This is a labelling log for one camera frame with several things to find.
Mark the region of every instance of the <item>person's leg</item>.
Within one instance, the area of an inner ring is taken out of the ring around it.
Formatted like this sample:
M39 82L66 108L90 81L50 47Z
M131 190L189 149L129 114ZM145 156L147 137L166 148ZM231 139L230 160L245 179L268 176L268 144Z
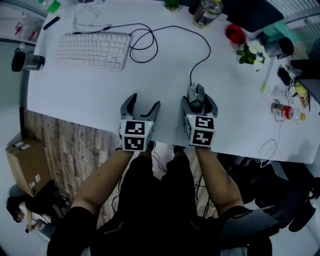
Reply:
M130 163L121 184L116 215L123 219L134 219L152 211L158 197L160 181L152 171L151 149L140 152Z
M197 216L194 177L183 147L175 149L178 150L174 150L174 158L167 163L167 173L161 179L164 204L171 215L193 218Z

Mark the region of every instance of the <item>shoe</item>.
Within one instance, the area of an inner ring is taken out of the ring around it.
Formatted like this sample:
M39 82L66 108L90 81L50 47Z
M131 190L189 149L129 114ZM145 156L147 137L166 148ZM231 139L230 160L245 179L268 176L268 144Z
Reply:
M151 151L154 150L154 148L156 147L156 142L153 141L153 140L150 140L147 147L148 147Z
M174 154L176 154L177 153L177 151L179 151L179 150L184 150L186 147L185 146L177 146L177 145L173 145L172 146L172 150L173 150L173 153Z

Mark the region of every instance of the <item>white desk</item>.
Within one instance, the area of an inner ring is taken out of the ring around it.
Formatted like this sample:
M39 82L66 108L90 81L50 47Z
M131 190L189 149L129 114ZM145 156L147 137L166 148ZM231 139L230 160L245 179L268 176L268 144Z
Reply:
M187 7L172 14L158 1L108 0L94 8L101 12L94 25L144 23L151 29L177 25L201 33L207 39L211 56L196 67L192 82L204 86L205 92L218 106L213 151L258 158L263 143L271 138L277 139L280 123L275 122L271 114L271 103L260 94L268 65L255 73L251 65L237 63L235 47L224 34L225 21L215 20L208 28L198 29L192 24ZM78 23L92 21L95 16L90 13L79 14ZM54 17L48 15L45 24ZM131 32L138 28L131 26L110 31ZM199 36L178 28L157 31L158 55L146 64L135 63L128 57L124 69L117 72L102 67L55 63L60 36L72 31L72 19L60 20L48 30L41 31L35 54L44 56L46 63L41 71L30 73L29 110L117 133L120 106L131 94L138 93L134 108L136 115L146 114L156 101L161 102L152 139L188 145L183 129L181 98L187 94L192 67L208 54L208 47ZM148 45L150 40L146 37L137 47ZM135 52L135 56L147 60L154 50L155 46ZM320 144L320 118L319 109L313 107L311 110L305 111L306 121L299 124L293 156L283 159L277 152L274 160L314 161ZM297 128L297 123L292 121L282 124L279 142L282 156L291 154Z

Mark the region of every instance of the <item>potted plant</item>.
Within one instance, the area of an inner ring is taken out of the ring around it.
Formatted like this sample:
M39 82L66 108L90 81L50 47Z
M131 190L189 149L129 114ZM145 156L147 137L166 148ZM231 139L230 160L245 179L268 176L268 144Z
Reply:
M236 51L236 54L239 56L240 64L251 64L257 71L263 67L266 59L269 58L265 48L257 40L244 44L242 49Z
M172 13L176 13L180 10L179 0L165 0L163 6Z

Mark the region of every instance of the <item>plastic bottle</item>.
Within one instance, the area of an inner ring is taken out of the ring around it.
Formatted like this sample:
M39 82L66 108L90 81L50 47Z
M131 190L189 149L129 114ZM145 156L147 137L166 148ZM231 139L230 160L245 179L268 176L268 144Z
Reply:
M292 118L290 120L292 120L294 122L297 122L299 120L304 121L304 120L306 120L306 114L301 113L299 108L294 107L293 113L292 113Z
M300 110L296 107L292 108L291 106L272 103L271 112L277 117L282 117L295 122L299 120L306 120L306 114L301 113Z
M43 10L52 14L60 7L60 2L57 0L38 0L38 3L41 4Z
M193 24L201 29L206 27L218 17L223 8L221 0L201 0L193 15Z

